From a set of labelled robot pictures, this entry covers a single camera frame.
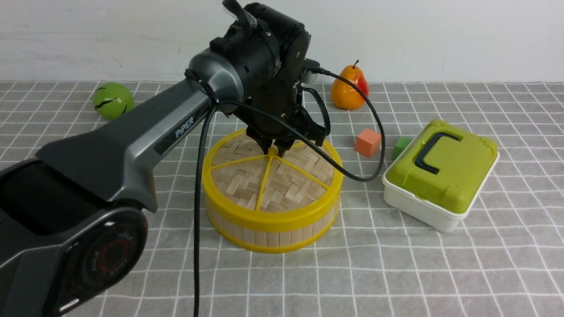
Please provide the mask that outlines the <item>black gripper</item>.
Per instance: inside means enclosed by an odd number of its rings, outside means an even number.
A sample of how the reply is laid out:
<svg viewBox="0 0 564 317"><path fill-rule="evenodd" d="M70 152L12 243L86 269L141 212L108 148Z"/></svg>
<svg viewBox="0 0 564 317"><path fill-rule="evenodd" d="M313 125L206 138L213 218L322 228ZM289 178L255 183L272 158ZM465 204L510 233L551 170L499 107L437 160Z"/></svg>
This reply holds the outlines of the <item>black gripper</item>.
<svg viewBox="0 0 564 317"><path fill-rule="evenodd" d="M305 110L304 92L311 94L318 104L323 125L317 124ZM234 115L247 125L246 134L256 141L264 155L268 154L271 146L276 146L278 157L283 157L298 137L277 121L258 114L257 110L275 116L317 146L321 146L330 134L327 107L314 88L304 87L302 84L286 86L282 81L274 79L261 86L245 101L245 104L247 107L237 107Z"/></svg>

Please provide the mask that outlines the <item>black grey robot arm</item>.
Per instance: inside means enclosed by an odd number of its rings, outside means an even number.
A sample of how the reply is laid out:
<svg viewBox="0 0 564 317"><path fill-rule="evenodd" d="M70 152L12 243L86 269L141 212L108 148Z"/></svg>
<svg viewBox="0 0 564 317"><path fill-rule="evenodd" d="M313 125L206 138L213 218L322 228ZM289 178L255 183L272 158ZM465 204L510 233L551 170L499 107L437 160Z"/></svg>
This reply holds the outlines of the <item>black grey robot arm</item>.
<svg viewBox="0 0 564 317"><path fill-rule="evenodd" d="M60 317L119 283L157 211L154 168L215 112L247 124L264 153L326 129L301 105L304 24L264 4L224 0L236 17L185 78L100 128L45 144L1 171L1 315Z"/></svg>

